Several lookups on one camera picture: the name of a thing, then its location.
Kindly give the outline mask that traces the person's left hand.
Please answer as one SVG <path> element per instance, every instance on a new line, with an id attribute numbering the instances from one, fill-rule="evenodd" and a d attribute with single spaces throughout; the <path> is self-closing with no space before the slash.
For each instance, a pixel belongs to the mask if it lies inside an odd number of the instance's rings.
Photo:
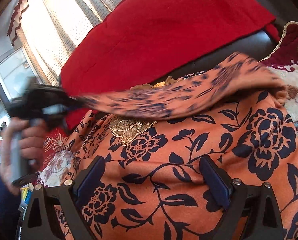
<path id="1" fill-rule="evenodd" d="M 11 184 L 11 141 L 12 137 L 20 132 L 22 139 L 18 142 L 20 155 L 28 160 L 33 160 L 31 167 L 37 171 L 40 169 L 43 160 L 43 144 L 47 132 L 47 126 L 44 120 L 37 119 L 33 125 L 28 120 L 22 120 L 17 117 L 12 118 L 8 127 L 3 131 L 3 143 L 0 151 L 0 177 L 7 187 L 8 191 L 17 196 L 20 188 Z"/>

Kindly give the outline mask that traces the dark blue sleeve forearm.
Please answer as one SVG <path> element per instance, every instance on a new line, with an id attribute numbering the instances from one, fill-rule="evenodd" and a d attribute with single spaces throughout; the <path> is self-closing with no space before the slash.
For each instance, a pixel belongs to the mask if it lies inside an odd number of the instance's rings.
<path id="1" fill-rule="evenodd" d="M 0 239 L 16 239 L 21 195 L 12 194 L 0 177 Z"/>

